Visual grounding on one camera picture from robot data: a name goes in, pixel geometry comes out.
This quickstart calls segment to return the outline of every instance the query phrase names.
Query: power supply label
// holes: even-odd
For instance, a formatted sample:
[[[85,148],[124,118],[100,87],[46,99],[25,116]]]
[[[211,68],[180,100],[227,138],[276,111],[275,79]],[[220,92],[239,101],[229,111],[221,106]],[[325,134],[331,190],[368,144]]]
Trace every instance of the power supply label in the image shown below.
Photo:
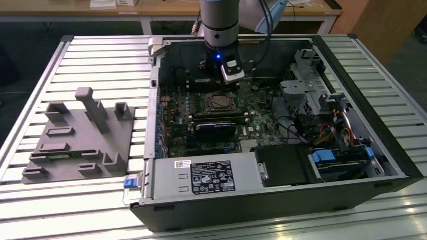
[[[190,186],[194,195],[236,191],[231,161],[190,164]]]

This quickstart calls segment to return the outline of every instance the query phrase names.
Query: table leg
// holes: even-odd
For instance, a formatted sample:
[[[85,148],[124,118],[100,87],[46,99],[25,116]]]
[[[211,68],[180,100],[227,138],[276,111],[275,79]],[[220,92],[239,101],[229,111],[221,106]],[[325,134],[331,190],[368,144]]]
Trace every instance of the table leg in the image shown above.
[[[144,35],[153,35],[152,17],[150,16],[142,16],[140,18],[140,25],[141,25],[142,34]]]
[[[331,29],[333,27],[335,24],[335,20],[336,20],[337,16],[327,16],[324,22],[321,23],[321,26],[319,28],[319,35],[328,35],[331,32]]]
[[[41,22],[45,31],[50,32],[53,30],[52,22]]]

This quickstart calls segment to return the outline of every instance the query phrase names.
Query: blue plastic tab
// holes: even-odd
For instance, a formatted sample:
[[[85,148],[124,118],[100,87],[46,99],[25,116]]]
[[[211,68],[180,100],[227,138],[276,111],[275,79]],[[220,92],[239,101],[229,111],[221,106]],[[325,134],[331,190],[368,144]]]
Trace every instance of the blue plastic tab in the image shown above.
[[[136,189],[138,187],[138,179],[137,178],[126,178],[124,180],[124,188],[125,189]]]
[[[312,159],[315,163],[336,160],[333,152],[331,150],[316,151],[312,154]]]
[[[365,153],[367,153],[368,159],[375,158],[375,153],[372,151],[372,148],[367,147],[365,148]]]
[[[315,163],[320,162],[320,158],[316,153],[311,154],[311,156]]]

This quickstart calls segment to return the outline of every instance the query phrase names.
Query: slotted metal surface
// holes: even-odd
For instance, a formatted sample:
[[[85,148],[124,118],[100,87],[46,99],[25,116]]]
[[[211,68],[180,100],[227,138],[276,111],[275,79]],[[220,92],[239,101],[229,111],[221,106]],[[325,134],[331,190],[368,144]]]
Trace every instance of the slotted metal surface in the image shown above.
[[[22,119],[21,129],[12,133],[16,139],[10,138],[9,153],[0,168],[0,239],[427,238],[427,179],[351,210],[176,233],[146,230],[122,203],[122,177],[20,184],[28,157],[48,121],[42,115],[48,103],[65,101],[69,109],[82,109],[73,98],[73,91],[81,86],[94,89],[93,97],[102,100],[105,108],[117,102],[136,107],[128,172],[142,170],[150,77],[148,39],[148,36],[74,37],[70,43],[61,43],[40,80],[45,85],[40,87],[25,118],[28,121]],[[357,41],[345,35],[323,39],[417,168],[427,175],[425,113]],[[327,73],[327,77],[339,92],[332,75]]]

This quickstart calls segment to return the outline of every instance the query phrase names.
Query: black cable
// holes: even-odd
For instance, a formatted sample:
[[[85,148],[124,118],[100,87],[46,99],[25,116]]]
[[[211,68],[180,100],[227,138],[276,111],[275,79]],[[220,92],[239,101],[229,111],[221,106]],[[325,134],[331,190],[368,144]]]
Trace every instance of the black cable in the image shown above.
[[[297,139],[300,140],[300,142],[301,142],[303,144],[305,144],[305,145],[308,145],[308,146],[312,146],[312,144],[309,143],[309,141],[308,141],[297,132],[295,132],[295,131],[292,131],[292,130],[289,129],[292,125],[291,125],[289,127],[287,127],[287,126],[284,126],[284,125],[279,122],[279,119],[281,119],[281,118],[291,118],[291,116],[280,116],[279,118],[276,118],[275,112],[273,112],[273,100],[275,100],[275,98],[272,97],[272,99],[271,99],[271,116],[272,116],[272,120],[279,124],[279,126],[280,126],[284,130],[287,130],[287,136],[289,136],[289,133],[293,134],[295,137],[297,137]]]
[[[161,28],[162,28],[164,30],[170,31],[173,35],[177,35],[178,32],[182,31],[182,29],[184,29],[188,21],[184,21],[184,24],[181,25],[181,28],[180,28],[177,31],[174,31],[172,28],[169,28],[169,27],[165,25],[164,22],[158,21],[157,23],[158,23],[158,25],[161,26]]]
[[[295,121],[295,117],[292,117],[292,116],[280,116],[280,117],[277,117],[277,120],[279,119],[289,119],[291,121]]]
[[[285,142],[288,142],[288,141],[291,140],[291,136],[289,136],[289,128],[291,128],[291,127],[295,127],[295,124],[292,124],[292,125],[288,126],[288,128],[287,128],[287,131],[285,131],[285,132],[287,132],[287,133],[285,133],[285,134],[287,134],[287,140],[285,140]]]
[[[256,67],[261,64],[261,62],[264,61],[264,59],[265,59],[265,57],[267,57],[267,55],[268,55],[269,48],[271,48],[271,39],[272,39],[272,34],[273,34],[273,27],[275,27],[275,26],[273,26],[273,17],[272,17],[272,15],[271,15],[272,12],[269,11],[269,8],[268,8],[268,5],[267,5],[267,3],[265,3],[265,0],[257,0],[257,1],[259,1],[259,4],[260,4],[260,7],[261,7],[261,11],[263,11],[263,13],[264,13],[264,18],[265,18],[265,21],[267,21],[268,32],[267,32],[267,38],[265,38],[265,40],[260,42],[260,44],[263,44],[263,43],[267,42],[265,51],[264,51],[264,54],[263,54],[263,56],[260,57],[259,61],[253,64],[253,68],[256,68]]]
[[[200,20],[200,17],[201,17],[201,9],[198,9],[198,15],[197,15],[197,20],[196,21]]]
[[[275,119],[276,123],[279,124],[279,126],[288,132],[288,134],[289,134],[289,133],[293,134],[293,135],[297,137],[297,139],[300,140],[300,142],[301,142],[303,144],[305,144],[305,145],[308,145],[308,146],[312,146],[312,144],[309,143],[309,141],[308,141],[301,135],[299,135],[297,132],[295,132],[293,130],[289,129],[292,125],[291,125],[289,127],[284,126],[284,125],[277,121],[275,114],[271,113],[271,115],[272,115],[272,118]]]

